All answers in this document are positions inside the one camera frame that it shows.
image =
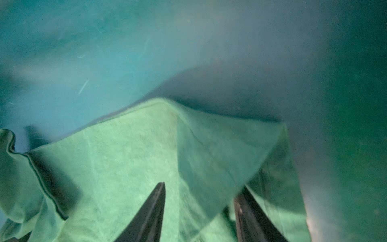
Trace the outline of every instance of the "green cloth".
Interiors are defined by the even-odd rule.
[[[283,123],[154,99],[27,154],[0,130],[1,240],[112,242],[158,182],[161,241],[237,241],[223,212],[248,183],[290,242],[310,235]]]

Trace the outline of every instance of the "teal background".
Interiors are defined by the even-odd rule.
[[[386,9],[382,0],[2,1],[0,127],[25,152],[155,96],[283,120],[313,240],[386,241]]]

